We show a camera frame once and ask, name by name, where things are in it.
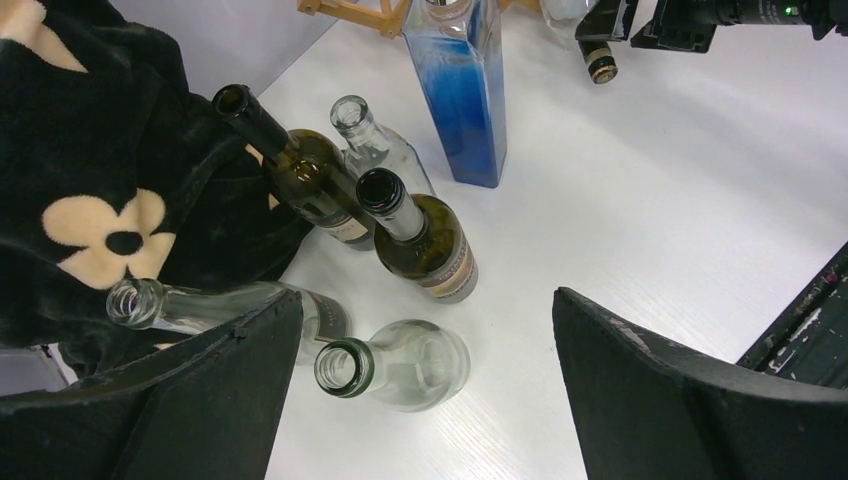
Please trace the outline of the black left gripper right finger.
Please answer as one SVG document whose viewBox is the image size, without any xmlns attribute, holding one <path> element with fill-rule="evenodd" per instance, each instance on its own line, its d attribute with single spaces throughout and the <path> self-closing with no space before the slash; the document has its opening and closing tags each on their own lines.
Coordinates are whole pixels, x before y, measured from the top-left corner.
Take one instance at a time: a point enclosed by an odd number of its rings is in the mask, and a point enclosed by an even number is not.
<svg viewBox="0 0 848 480">
<path fill-rule="evenodd" d="M 552 319 L 589 478 L 846 477 L 845 391 L 705 355 L 570 288 Z"/>
</svg>

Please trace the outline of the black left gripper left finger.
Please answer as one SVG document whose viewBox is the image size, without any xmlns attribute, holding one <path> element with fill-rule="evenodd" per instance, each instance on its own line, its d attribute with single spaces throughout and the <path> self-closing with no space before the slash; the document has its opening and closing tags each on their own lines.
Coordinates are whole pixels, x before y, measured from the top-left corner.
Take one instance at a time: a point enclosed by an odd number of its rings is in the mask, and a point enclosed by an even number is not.
<svg viewBox="0 0 848 480">
<path fill-rule="evenodd" d="M 5 479 L 261 479 L 297 348 L 290 290 L 57 392 L 1 400 Z"/>
</svg>

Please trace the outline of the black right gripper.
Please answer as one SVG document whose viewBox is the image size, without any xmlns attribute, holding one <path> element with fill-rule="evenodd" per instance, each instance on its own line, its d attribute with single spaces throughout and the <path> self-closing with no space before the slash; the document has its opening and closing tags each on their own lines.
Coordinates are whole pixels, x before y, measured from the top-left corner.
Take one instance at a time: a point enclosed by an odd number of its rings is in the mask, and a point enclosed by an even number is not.
<svg viewBox="0 0 848 480">
<path fill-rule="evenodd" d="M 622 42 L 630 36 L 638 0 L 599 0 L 576 27 L 584 42 Z M 707 53 L 718 26 L 715 1 L 658 1 L 653 17 L 630 40 L 639 49 Z"/>
</svg>

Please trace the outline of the clear glass bottle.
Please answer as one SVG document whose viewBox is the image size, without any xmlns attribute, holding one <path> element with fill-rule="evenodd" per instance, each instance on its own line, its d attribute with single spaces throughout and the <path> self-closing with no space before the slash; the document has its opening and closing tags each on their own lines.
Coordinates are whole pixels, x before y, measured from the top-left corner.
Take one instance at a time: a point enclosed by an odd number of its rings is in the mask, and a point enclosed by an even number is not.
<svg viewBox="0 0 848 480">
<path fill-rule="evenodd" d="M 575 27 L 592 11 L 597 0 L 540 0 L 546 24 L 554 30 Z"/>
<path fill-rule="evenodd" d="M 397 132 L 376 122 L 362 97 L 339 98 L 330 110 L 330 121 L 347 142 L 343 164 L 355 180 L 380 167 L 396 173 L 409 193 L 436 196 L 416 150 Z"/>
</svg>

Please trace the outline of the clear bottle with dark label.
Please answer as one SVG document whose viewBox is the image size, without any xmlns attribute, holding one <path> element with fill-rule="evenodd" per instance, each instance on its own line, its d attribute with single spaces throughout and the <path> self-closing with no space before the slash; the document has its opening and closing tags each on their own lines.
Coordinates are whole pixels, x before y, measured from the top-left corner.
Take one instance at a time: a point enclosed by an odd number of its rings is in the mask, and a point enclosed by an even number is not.
<svg viewBox="0 0 848 480">
<path fill-rule="evenodd" d="M 303 313 L 296 363 L 311 365 L 326 344 L 349 335 L 351 321 L 336 300 L 290 284 L 259 281 L 225 291 L 204 291 L 155 279 L 125 279 L 109 291 L 106 311 L 112 322 L 129 329 L 198 335 L 284 290 L 300 295 Z"/>
</svg>

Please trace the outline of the blue square glass bottle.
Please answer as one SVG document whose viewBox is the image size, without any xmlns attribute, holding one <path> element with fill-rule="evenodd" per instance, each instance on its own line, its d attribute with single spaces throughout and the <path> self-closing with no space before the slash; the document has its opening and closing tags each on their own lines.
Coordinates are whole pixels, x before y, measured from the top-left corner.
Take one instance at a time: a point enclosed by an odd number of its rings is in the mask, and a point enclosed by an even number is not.
<svg viewBox="0 0 848 480">
<path fill-rule="evenodd" d="M 507 152 L 496 1 L 413 1 L 402 34 L 459 183 L 496 188 Z"/>
</svg>

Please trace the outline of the clear bottle with black label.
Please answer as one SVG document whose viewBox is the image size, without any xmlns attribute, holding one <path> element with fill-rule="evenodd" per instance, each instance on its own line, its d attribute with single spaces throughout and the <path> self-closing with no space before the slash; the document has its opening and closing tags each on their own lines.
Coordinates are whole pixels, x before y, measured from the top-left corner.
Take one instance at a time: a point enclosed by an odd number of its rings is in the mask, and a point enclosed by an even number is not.
<svg viewBox="0 0 848 480">
<path fill-rule="evenodd" d="M 469 350 L 455 333 L 426 320 L 400 320 L 369 340 L 345 337 L 317 355 L 314 378 L 331 396 L 374 398 L 395 411 L 431 409 L 466 384 Z"/>
</svg>

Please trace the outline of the green wine bottle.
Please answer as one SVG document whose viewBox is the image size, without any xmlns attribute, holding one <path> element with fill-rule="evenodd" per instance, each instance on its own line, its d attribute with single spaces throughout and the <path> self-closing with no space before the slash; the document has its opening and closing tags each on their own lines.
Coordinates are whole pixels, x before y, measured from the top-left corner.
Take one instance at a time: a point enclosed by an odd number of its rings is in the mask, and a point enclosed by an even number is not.
<svg viewBox="0 0 848 480">
<path fill-rule="evenodd" d="M 354 250 L 374 248 L 375 221 L 356 199 L 354 178 L 329 138 L 284 128 L 245 85 L 222 87 L 212 105 L 262 155 L 263 174 L 278 201 Z"/>
<path fill-rule="evenodd" d="M 458 217 L 445 202 L 409 193 L 386 168 L 364 173 L 356 194 L 376 221 L 375 249 L 390 273 L 441 303 L 459 303 L 471 295 L 479 269 Z"/>
</svg>

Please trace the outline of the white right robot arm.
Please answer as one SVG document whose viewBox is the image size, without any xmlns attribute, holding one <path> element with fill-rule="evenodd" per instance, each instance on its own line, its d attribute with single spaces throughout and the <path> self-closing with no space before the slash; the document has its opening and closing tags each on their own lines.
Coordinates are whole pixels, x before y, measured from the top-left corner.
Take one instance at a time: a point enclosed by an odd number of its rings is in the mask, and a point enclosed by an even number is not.
<svg viewBox="0 0 848 480">
<path fill-rule="evenodd" d="M 816 41 L 832 31 L 847 35 L 842 0 L 659 0 L 650 21 L 631 35 L 637 7 L 637 0 L 600 1 L 577 25 L 575 38 L 705 54 L 719 26 L 808 26 Z"/>
</svg>

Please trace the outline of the small dark bottle neck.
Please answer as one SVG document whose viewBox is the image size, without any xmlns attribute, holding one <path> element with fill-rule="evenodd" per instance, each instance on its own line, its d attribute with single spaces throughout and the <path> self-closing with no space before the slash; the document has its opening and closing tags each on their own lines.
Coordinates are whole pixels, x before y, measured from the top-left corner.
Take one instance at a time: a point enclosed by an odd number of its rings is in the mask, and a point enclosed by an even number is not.
<svg viewBox="0 0 848 480">
<path fill-rule="evenodd" d="M 607 42 L 579 41 L 578 47 L 594 84 L 607 84 L 617 76 L 619 69 Z"/>
</svg>

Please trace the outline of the wooden lattice wine rack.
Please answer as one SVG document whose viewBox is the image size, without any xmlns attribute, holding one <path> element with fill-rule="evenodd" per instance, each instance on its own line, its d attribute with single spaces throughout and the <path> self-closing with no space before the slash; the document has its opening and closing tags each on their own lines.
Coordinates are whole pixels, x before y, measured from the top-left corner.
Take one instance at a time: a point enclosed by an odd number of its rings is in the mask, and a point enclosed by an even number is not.
<svg viewBox="0 0 848 480">
<path fill-rule="evenodd" d="M 501 13 L 514 1 L 359 1 L 300 0 L 297 10 L 323 14 L 367 27 L 386 38 L 431 35 L 481 44 L 500 31 Z"/>
</svg>

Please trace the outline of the black floral plush blanket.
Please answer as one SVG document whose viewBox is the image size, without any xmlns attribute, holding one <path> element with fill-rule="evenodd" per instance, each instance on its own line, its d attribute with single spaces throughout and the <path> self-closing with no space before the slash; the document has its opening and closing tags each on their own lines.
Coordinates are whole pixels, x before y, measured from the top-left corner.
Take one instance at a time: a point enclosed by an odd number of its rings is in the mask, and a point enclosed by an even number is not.
<svg viewBox="0 0 848 480">
<path fill-rule="evenodd" d="M 78 377 L 179 336 L 133 331 L 109 290 L 279 278 L 311 225 L 189 87 L 178 43 L 107 1 L 1 5 L 1 341 L 54 344 Z"/>
</svg>

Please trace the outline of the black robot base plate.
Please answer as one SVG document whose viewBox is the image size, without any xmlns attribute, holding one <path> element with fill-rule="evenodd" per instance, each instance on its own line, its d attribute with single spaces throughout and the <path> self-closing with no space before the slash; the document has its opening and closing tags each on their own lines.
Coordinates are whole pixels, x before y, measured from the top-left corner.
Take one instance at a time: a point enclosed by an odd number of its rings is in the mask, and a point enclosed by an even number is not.
<svg viewBox="0 0 848 480">
<path fill-rule="evenodd" d="M 810 385 L 847 388 L 847 247 L 842 246 L 736 362 Z"/>
</svg>

